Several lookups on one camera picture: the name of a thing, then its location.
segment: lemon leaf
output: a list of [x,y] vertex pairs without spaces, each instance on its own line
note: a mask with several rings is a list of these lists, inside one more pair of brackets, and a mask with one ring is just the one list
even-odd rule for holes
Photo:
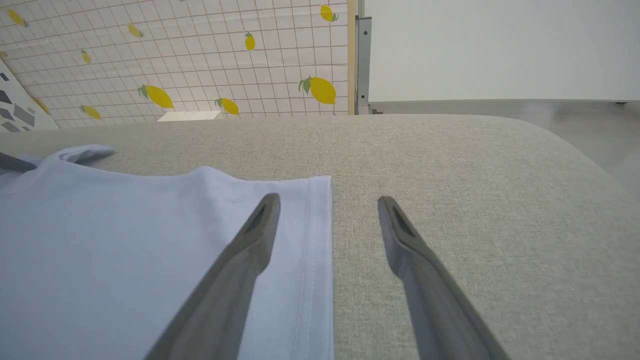
[[304,89],[307,95],[309,94],[309,89],[311,89],[311,77],[305,79],[304,84],[302,84],[302,89]]
[[147,100],[149,100],[149,94],[147,92],[146,85],[142,85],[141,87],[139,87],[138,92],[140,93],[140,96],[144,96]]

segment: white tiled wall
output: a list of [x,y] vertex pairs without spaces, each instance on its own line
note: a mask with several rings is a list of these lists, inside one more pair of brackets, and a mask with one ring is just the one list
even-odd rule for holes
[[[256,119],[348,110],[346,0],[2,0],[1,5],[3,60],[60,127],[156,121],[166,111],[218,109],[218,98],[235,102],[240,117]],[[338,19],[324,20],[321,5]],[[143,36],[134,36],[130,24]],[[246,31],[255,39],[251,51]],[[298,90],[309,76],[333,85],[335,105]],[[141,85],[163,89],[175,107],[141,97]],[[237,117],[226,111],[223,116]]]

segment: metal frame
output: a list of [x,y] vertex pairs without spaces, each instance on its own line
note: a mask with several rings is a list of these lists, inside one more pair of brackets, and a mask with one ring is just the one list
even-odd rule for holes
[[356,114],[369,113],[369,62],[371,59],[371,17],[356,17],[357,74]]

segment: white wall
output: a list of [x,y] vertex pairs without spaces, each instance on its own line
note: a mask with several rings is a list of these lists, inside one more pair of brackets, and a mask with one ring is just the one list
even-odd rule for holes
[[367,0],[369,100],[640,100],[639,0]]

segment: gray floor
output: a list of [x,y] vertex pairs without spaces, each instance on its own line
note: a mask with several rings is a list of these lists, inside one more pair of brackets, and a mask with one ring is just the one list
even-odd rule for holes
[[382,103],[384,113],[457,113],[520,119],[578,148],[640,199],[640,115],[608,102],[448,101]]

